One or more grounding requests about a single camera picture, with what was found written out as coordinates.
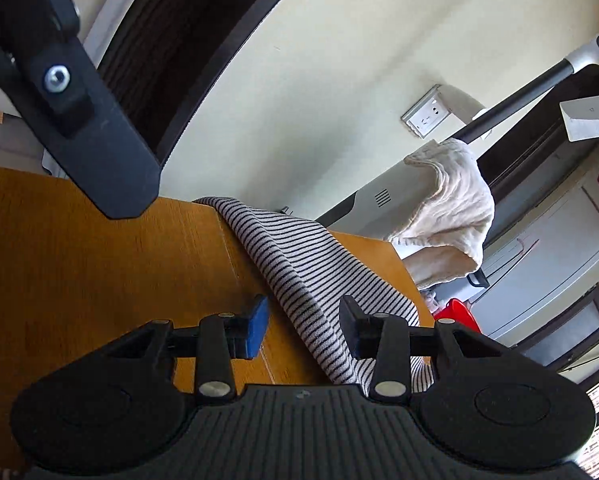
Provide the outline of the grey striped knit garment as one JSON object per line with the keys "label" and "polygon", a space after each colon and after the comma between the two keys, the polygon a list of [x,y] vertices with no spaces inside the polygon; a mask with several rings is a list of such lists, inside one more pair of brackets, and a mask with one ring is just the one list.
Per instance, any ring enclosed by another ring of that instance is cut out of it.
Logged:
{"label": "grey striped knit garment", "polygon": [[369,385],[373,362],[351,359],[339,328],[342,296],[431,322],[408,273],[390,280],[379,261],[399,264],[384,243],[365,260],[315,222],[233,198],[167,200],[127,222],[81,207],[72,228],[0,214],[0,477],[24,464],[10,429],[16,396],[156,318],[191,326],[266,295],[264,351],[237,367],[239,382]]}

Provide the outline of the red plastic bucket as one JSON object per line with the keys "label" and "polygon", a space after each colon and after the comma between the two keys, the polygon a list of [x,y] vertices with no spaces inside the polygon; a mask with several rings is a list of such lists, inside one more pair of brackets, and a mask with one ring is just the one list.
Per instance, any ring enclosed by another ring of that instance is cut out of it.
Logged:
{"label": "red plastic bucket", "polygon": [[470,309],[457,298],[449,299],[443,308],[433,314],[433,318],[435,321],[452,320],[478,334],[482,333]]}

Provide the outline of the cream towel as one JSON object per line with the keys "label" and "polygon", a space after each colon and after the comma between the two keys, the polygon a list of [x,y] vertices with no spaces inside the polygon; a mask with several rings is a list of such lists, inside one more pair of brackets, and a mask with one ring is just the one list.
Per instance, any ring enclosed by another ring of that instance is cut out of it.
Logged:
{"label": "cream towel", "polygon": [[424,197],[387,240],[408,253],[403,265],[419,289],[477,271],[493,219],[495,200],[469,146],[457,139],[431,141],[408,155]]}

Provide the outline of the white floor washer vacuum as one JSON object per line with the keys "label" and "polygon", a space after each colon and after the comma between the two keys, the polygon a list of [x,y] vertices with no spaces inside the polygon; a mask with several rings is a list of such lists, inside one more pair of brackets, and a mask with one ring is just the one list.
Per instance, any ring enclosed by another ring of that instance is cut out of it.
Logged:
{"label": "white floor washer vacuum", "polygon": [[[557,84],[592,65],[599,66],[599,35],[493,107],[485,107],[450,84],[436,84],[400,120],[424,140],[449,117],[456,117],[462,128],[453,136],[470,144]],[[441,182],[438,171],[419,159],[437,145],[435,141],[427,142],[324,212],[317,222],[336,232],[387,240],[403,229],[415,209],[433,195]]]}

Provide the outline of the white paper tag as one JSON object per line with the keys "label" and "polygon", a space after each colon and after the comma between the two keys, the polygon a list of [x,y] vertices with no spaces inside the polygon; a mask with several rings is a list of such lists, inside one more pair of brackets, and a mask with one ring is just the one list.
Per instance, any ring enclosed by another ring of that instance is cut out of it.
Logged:
{"label": "white paper tag", "polygon": [[569,142],[599,139],[599,96],[560,103]]}

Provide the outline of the wall power socket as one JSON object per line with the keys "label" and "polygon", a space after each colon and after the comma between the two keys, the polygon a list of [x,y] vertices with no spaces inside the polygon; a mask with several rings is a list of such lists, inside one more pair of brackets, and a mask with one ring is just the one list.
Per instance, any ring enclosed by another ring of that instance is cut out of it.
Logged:
{"label": "wall power socket", "polygon": [[400,122],[420,139],[429,136],[450,115],[448,106],[441,99],[441,88],[441,84],[435,84],[400,116]]}

